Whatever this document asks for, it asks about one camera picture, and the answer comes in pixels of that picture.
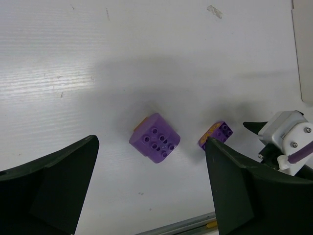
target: metal rail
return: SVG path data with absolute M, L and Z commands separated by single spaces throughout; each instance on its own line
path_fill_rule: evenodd
M 212 212 L 137 235 L 203 235 L 212 231 L 206 225 L 214 220 L 215 212 Z

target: purple lego duplo brick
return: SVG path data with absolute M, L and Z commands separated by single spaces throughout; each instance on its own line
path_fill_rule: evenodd
M 233 134 L 233 131 L 224 121 L 216 122 L 210 127 L 210 129 L 201 137 L 198 141 L 199 146 L 205 150 L 205 143 L 208 137 L 213 137 L 219 140 L 222 143 L 225 143 L 226 140 Z
M 154 163 L 162 162 L 179 144 L 180 136 L 158 113 L 137 126 L 129 143 Z

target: screw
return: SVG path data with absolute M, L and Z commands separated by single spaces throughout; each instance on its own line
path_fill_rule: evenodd
M 291 143 L 292 147 L 296 148 L 298 147 L 298 144 L 296 142 Z
M 311 133 L 312 129 L 309 128 L 309 127 L 306 127 L 306 128 L 304 129 L 304 131 L 305 131 L 306 133 Z

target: white table surface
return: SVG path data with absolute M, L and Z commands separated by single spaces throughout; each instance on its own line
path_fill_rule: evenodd
M 197 141 L 217 120 L 254 158 L 263 146 L 243 121 L 282 110 L 313 120 L 286 0 L 2 0 L 0 79 L 0 170 L 100 140 L 77 235 L 133 235 L 214 211 Z M 153 112 L 181 136 L 160 164 L 128 144 Z

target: purple toy block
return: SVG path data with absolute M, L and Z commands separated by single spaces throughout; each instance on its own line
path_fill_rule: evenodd
M 229 128 L 229 126 L 224 121 L 219 121 L 215 123 L 210 129 L 201 137 L 198 144 L 199 146 L 205 150 L 205 143 L 208 137 L 213 137 L 219 140 L 222 143 L 233 134 L 233 131 Z
M 158 113 L 134 129 L 129 143 L 154 163 L 162 162 L 179 144 L 180 136 Z

